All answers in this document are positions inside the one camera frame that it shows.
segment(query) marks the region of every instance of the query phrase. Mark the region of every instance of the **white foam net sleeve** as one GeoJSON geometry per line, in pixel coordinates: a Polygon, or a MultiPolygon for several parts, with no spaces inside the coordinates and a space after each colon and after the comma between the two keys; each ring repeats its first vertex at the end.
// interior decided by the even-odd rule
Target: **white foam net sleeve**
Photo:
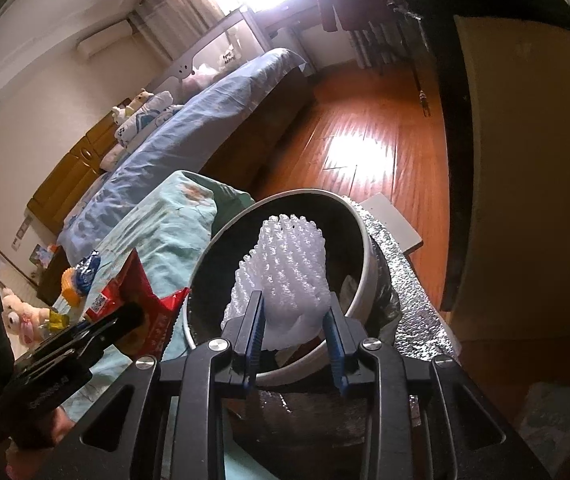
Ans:
{"type": "Polygon", "coordinates": [[[280,350],[313,339],[329,310],[325,277],[325,239],[304,216],[270,216],[258,243],[236,270],[231,301],[221,328],[242,316],[253,290],[265,298],[264,350],[280,350]]]}

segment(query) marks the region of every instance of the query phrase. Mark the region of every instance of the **metal screw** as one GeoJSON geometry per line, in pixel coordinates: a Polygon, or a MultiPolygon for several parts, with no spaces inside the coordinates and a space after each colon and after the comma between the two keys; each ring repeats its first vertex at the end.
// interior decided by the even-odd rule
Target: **metal screw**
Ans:
{"type": "Polygon", "coordinates": [[[454,359],[447,355],[437,355],[434,358],[434,362],[439,368],[449,368],[455,364],[454,359]]]}
{"type": "Polygon", "coordinates": [[[156,363],[156,359],[154,359],[151,355],[143,355],[141,358],[136,361],[136,368],[139,370],[147,370],[151,368],[156,363]]]}
{"type": "Polygon", "coordinates": [[[380,340],[376,339],[375,337],[366,337],[363,339],[363,348],[366,350],[378,350],[383,343],[380,340]]]}
{"type": "Polygon", "coordinates": [[[209,346],[209,349],[214,352],[222,352],[223,350],[227,350],[229,343],[226,339],[217,338],[212,339],[207,346],[209,346]]]}

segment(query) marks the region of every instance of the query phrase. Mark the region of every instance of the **air conditioner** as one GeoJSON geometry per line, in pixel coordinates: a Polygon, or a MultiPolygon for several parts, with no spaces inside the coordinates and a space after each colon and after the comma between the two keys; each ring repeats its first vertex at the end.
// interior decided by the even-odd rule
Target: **air conditioner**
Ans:
{"type": "Polygon", "coordinates": [[[118,40],[127,38],[132,35],[131,25],[127,20],[115,23],[111,27],[104,28],[100,32],[96,32],[86,40],[82,40],[78,44],[78,54],[83,59],[89,59],[91,56],[107,48],[110,44],[116,43],[118,40]]]}

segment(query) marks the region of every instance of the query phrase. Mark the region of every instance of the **stuffed animal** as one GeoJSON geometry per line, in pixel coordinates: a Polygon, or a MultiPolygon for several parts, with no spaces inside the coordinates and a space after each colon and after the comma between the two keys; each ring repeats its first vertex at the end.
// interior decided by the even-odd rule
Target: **stuffed animal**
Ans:
{"type": "Polygon", "coordinates": [[[2,290],[2,320],[7,332],[18,335],[21,344],[37,346],[52,331],[69,325],[69,317],[49,308],[37,308],[21,301],[10,288],[2,290]]]}
{"type": "Polygon", "coordinates": [[[140,94],[132,99],[132,101],[125,107],[125,115],[127,117],[131,117],[134,115],[134,112],[138,110],[142,105],[144,105],[147,101],[149,101],[150,97],[153,97],[154,94],[151,92],[146,92],[144,88],[140,89],[140,94]]]}
{"type": "Polygon", "coordinates": [[[125,108],[114,106],[111,109],[111,117],[114,119],[114,122],[118,124],[118,126],[123,124],[127,118],[132,117],[136,110],[139,110],[153,95],[151,92],[146,92],[144,88],[141,88],[140,94],[134,97],[125,108]]]}
{"type": "Polygon", "coordinates": [[[117,106],[114,106],[111,109],[111,117],[114,119],[114,122],[118,124],[118,126],[127,121],[127,116],[125,113],[125,108],[118,108],[117,106]]]}

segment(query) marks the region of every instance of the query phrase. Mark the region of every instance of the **blue wrapper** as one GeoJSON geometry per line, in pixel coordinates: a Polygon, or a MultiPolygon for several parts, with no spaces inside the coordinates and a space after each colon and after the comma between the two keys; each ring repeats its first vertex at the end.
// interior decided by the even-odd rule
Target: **blue wrapper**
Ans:
{"type": "Polygon", "coordinates": [[[92,282],[100,267],[100,254],[92,251],[92,254],[83,258],[74,266],[74,288],[81,296],[87,296],[92,288],[92,282]]]}

